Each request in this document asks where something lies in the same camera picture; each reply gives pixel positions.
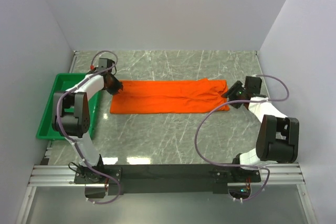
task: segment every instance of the green plastic bin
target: green plastic bin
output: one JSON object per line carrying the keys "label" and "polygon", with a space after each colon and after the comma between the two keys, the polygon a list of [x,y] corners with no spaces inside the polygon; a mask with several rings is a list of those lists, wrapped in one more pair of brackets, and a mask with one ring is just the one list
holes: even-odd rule
{"label": "green plastic bin", "polygon": [[[52,90],[44,109],[43,117],[40,122],[40,126],[38,127],[38,131],[36,133],[36,138],[38,139],[46,139],[46,140],[64,140],[65,138],[61,136],[57,131],[54,131],[51,127],[51,118],[52,118],[52,107],[53,107],[53,95],[56,91],[65,91],[75,84],[79,83],[84,79],[85,73],[59,73],[56,75],[54,85],[52,86]],[[90,127],[89,134],[92,137],[95,131],[95,121],[97,109],[99,106],[100,100],[100,92],[96,93],[89,101],[89,110],[90,110]]]}

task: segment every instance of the cable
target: cable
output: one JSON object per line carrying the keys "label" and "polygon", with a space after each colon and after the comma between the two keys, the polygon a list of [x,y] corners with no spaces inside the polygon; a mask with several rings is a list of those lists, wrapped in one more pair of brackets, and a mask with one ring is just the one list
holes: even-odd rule
{"label": "cable", "polygon": [[113,76],[115,76],[117,73],[117,67],[116,67],[116,64],[114,64],[114,73],[111,73]]}
{"label": "cable", "polygon": [[75,164],[74,162],[70,162],[70,163],[68,164],[69,169],[72,170],[73,172],[77,173],[77,171],[76,171],[75,169],[71,168],[70,164],[74,165],[74,166],[77,167],[77,168],[79,168],[79,166],[78,166],[77,164]]}
{"label": "cable", "polygon": [[281,81],[279,78],[277,77],[274,77],[274,76],[270,76],[268,74],[256,74],[255,75],[256,77],[268,77],[268,78],[271,78],[271,79],[274,79],[274,80],[277,80],[278,82],[280,82],[282,84],[282,86],[285,88],[286,90],[286,97],[285,98],[281,98],[281,99],[269,99],[268,101],[271,101],[271,102],[283,102],[283,101],[286,101],[288,98],[289,98],[289,89],[287,88],[286,84]]}
{"label": "cable", "polygon": [[76,149],[76,151],[77,151],[79,157],[82,159],[82,161],[84,162],[84,164],[85,164],[91,171],[93,171],[94,173],[96,173],[96,174],[98,174],[98,175],[101,175],[101,176],[104,176],[105,178],[114,181],[114,182],[118,185],[118,192],[117,192],[117,195],[116,195],[113,199],[111,199],[111,200],[104,201],[104,202],[99,202],[99,201],[94,201],[94,200],[92,200],[92,199],[88,199],[88,201],[90,201],[90,202],[92,202],[92,203],[94,203],[94,204],[98,204],[98,205],[104,205],[104,204],[108,204],[108,203],[111,203],[111,202],[115,201],[115,200],[120,196],[120,194],[121,194],[121,185],[120,185],[120,183],[119,183],[119,181],[118,181],[117,179],[111,177],[110,175],[107,175],[107,174],[105,174],[105,173],[102,173],[102,172],[100,172],[100,171],[98,171],[98,170],[95,170],[95,169],[92,168],[92,166],[86,161],[86,159],[85,159],[83,153],[81,152],[80,148],[78,147],[77,141],[74,140],[72,137],[70,137],[70,136],[66,133],[66,131],[64,130],[64,127],[63,127],[63,125],[62,125],[62,120],[61,120],[61,117],[60,117],[60,115],[61,115],[61,106],[60,106],[60,104],[61,104],[61,101],[63,100],[64,97],[66,97],[68,94],[71,94],[71,93],[73,93],[74,91],[76,91],[77,89],[79,89],[80,87],[82,87],[82,86],[83,86],[86,82],[88,82],[92,77],[97,76],[97,75],[99,75],[99,74],[101,74],[101,73],[107,72],[107,71],[109,71],[109,70],[112,70],[112,69],[115,67],[115,65],[118,63],[118,56],[117,56],[114,52],[112,52],[112,51],[108,51],[108,50],[104,50],[104,51],[100,51],[100,52],[96,53],[95,56],[94,56],[93,59],[92,59],[92,63],[91,63],[91,64],[93,64],[93,61],[94,61],[94,59],[95,59],[96,57],[100,56],[101,54],[103,54],[103,53],[105,53],[105,52],[108,52],[108,53],[113,54],[113,55],[115,56],[115,58],[116,58],[116,59],[115,59],[115,60],[116,60],[115,63],[114,63],[111,67],[109,67],[109,68],[107,68],[107,69],[98,71],[98,72],[96,72],[96,73],[94,73],[94,74],[92,74],[92,75],[90,75],[90,76],[84,78],[80,83],[78,83],[77,85],[75,85],[72,89],[66,91],[66,92],[65,92],[65,93],[58,99],[57,107],[56,107],[56,114],[57,114],[56,120],[57,120],[59,129],[60,129],[61,133],[63,134],[63,136],[70,142],[70,144],[74,145],[74,147],[75,147],[75,149]]}
{"label": "cable", "polygon": [[195,133],[195,138],[194,138],[194,144],[195,144],[196,152],[201,157],[201,159],[203,159],[204,161],[208,162],[209,164],[216,165],[216,166],[221,166],[221,167],[245,167],[245,168],[261,169],[261,170],[266,170],[267,171],[267,177],[266,177],[263,185],[261,186],[261,188],[255,194],[251,195],[249,198],[243,199],[243,201],[251,200],[254,197],[258,196],[262,192],[262,190],[266,187],[266,184],[268,182],[269,175],[270,175],[270,170],[267,167],[258,167],[258,166],[254,166],[254,165],[225,164],[225,163],[217,163],[217,162],[211,161],[211,160],[207,159],[205,156],[203,156],[201,154],[200,150],[198,149],[198,146],[197,146],[197,137],[198,137],[198,133],[200,132],[201,126],[209,118],[209,116],[211,116],[214,112],[216,112],[217,110],[219,110],[221,107],[224,107],[225,105],[234,104],[234,103],[264,103],[264,102],[269,102],[269,101],[285,101],[285,100],[288,99],[288,97],[289,97],[289,90],[288,90],[287,86],[285,85],[285,83],[283,81],[281,81],[280,79],[278,79],[276,77],[269,76],[269,75],[263,75],[263,74],[259,74],[259,75],[257,75],[257,77],[270,77],[272,79],[275,79],[275,80],[279,81],[285,87],[285,89],[287,91],[287,96],[285,98],[282,98],[282,99],[265,99],[265,100],[262,100],[262,101],[235,100],[235,101],[225,102],[225,103],[217,106],[213,110],[211,110],[208,113],[208,115],[206,115],[206,117],[204,117],[204,119],[201,121],[201,123],[197,127],[197,130],[196,130],[196,133]]}

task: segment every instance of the white wall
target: white wall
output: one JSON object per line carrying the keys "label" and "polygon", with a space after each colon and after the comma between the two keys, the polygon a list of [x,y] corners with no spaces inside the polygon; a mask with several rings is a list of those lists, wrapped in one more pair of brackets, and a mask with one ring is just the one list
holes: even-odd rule
{"label": "white wall", "polygon": [[257,50],[285,0],[47,2],[76,50]]}
{"label": "white wall", "polygon": [[[280,77],[300,121],[299,162],[320,223],[335,223],[336,0],[287,0],[260,51],[264,73]],[[271,97],[283,93],[268,83]]]}
{"label": "white wall", "polygon": [[45,0],[0,0],[0,216],[14,223],[46,141],[35,134],[71,51]]}

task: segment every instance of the gray marble surface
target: gray marble surface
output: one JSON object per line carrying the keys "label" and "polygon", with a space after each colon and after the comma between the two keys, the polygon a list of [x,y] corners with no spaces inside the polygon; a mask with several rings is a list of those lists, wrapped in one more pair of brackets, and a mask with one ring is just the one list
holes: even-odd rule
{"label": "gray marble surface", "polygon": [[[73,72],[87,72],[95,51],[81,51]],[[119,80],[225,79],[229,87],[260,74],[254,51],[116,51]],[[205,114],[110,114],[111,95],[101,91],[92,139],[106,164],[203,163],[194,148],[196,128]],[[262,93],[267,94],[263,85]],[[245,108],[214,113],[199,134],[202,153],[230,163],[256,144],[260,123]],[[49,165],[67,165],[77,157],[67,141],[54,141]]]}

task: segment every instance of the cloth fold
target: cloth fold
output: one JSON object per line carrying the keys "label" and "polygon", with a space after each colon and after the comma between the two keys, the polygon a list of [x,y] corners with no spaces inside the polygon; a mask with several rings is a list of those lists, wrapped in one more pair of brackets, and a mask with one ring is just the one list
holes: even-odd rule
{"label": "cloth fold", "polygon": [[[114,95],[112,114],[205,113],[226,102],[225,80],[122,81]],[[220,111],[228,111],[224,106]]]}

